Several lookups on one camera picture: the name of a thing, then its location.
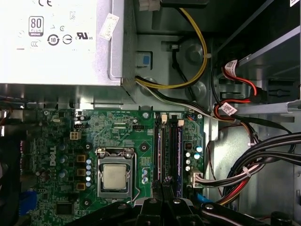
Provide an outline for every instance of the black ram slot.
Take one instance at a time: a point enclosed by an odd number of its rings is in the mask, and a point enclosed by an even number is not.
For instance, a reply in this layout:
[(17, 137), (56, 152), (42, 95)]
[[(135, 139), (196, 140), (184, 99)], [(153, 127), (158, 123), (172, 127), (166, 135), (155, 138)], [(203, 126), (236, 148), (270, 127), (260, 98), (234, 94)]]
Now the black ram slot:
[(169, 150), (168, 150), (168, 157), (169, 157), (169, 165), (168, 165), (168, 175), (172, 178), (172, 187), (174, 194), (176, 194), (176, 180), (178, 174), (177, 168), (177, 153), (178, 153), (178, 120), (177, 116), (173, 115), (170, 119), (170, 129), (169, 129)]
[(166, 167), (168, 162), (166, 162), (166, 128), (162, 127), (161, 129), (161, 155), (160, 155), (160, 160), (161, 160), (161, 172), (160, 172), (160, 179), (161, 181), (164, 181), (166, 175)]
[(153, 180), (159, 180), (159, 172), (160, 172), (160, 159), (159, 159), (159, 154), (160, 154), (160, 139), (161, 139), (161, 135), (160, 135), (160, 127), (161, 127), (161, 122), (160, 122), (160, 113), (155, 113), (155, 131), (154, 131), (154, 162), (153, 162), (153, 166), (154, 166), (154, 174), (153, 174)]
[(178, 127), (177, 129), (177, 177), (176, 177), (176, 193), (178, 198), (182, 197), (183, 192), (183, 129)]

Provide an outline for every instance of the motherboard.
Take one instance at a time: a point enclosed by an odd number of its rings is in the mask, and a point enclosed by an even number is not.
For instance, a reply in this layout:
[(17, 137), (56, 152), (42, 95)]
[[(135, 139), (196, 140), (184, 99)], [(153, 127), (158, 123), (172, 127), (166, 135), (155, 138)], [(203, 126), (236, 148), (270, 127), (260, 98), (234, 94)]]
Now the motherboard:
[(117, 201), (134, 205), (152, 196), (154, 180), (189, 198), (191, 175), (204, 170), (204, 122), (194, 113), (44, 109), (37, 118), (39, 131), (21, 143), (22, 174), (36, 177), (33, 226), (62, 226)]

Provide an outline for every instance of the dell logo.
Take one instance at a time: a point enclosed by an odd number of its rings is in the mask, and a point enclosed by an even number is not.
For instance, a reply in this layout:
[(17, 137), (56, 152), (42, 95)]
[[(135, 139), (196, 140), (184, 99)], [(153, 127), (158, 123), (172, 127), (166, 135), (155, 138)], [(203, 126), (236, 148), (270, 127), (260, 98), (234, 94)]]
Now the dell logo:
[(56, 166), (56, 146), (50, 148), (50, 166)]

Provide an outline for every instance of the white sticker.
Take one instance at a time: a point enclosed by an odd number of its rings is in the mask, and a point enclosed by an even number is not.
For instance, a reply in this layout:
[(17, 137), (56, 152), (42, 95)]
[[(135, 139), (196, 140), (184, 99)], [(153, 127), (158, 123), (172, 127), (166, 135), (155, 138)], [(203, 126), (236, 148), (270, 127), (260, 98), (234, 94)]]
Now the white sticker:
[(226, 64), (225, 71), (227, 72), (228, 75), (236, 77), (235, 68), (236, 68), (237, 62), (238, 62), (238, 60), (232, 60)]
[(292, 7), (294, 4), (296, 4), (300, 0), (290, 0), (290, 7)]
[(99, 33), (99, 36), (101, 38), (110, 41), (118, 21), (119, 21), (118, 16), (109, 13), (107, 18), (105, 19), (105, 22)]
[(221, 109), (228, 115), (231, 116), (232, 114), (234, 114), (235, 112), (237, 112), (237, 109), (235, 107), (232, 107), (231, 105), (229, 105), (228, 103), (224, 103), (221, 106)]

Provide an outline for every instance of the green circuit board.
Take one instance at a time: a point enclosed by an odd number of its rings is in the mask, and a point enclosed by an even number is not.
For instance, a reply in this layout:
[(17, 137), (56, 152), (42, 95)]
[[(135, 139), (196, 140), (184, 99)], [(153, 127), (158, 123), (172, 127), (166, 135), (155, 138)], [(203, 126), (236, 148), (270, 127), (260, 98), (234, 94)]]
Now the green circuit board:
[[(189, 183), (189, 172), (185, 171), (187, 159), (191, 168), (203, 171), (202, 152), (199, 159), (194, 154), (197, 146), (203, 146), (204, 125), (202, 119), (186, 117), (188, 113), (177, 114), (184, 120), (181, 167), (186, 185)], [(133, 199), (151, 197), (156, 137), (154, 112), (42, 110), (38, 111), (38, 119), (40, 131), (26, 141), (29, 151), (23, 159), (29, 163), (22, 172), (37, 175), (37, 184), (32, 189), (38, 194), (37, 208), (29, 212), (32, 226), (62, 226), (117, 201), (98, 193), (100, 166), (95, 151), (99, 148), (132, 148), (135, 152), (136, 168), (133, 163), (129, 170), (133, 171), (132, 196), (122, 201), (133, 204)]]

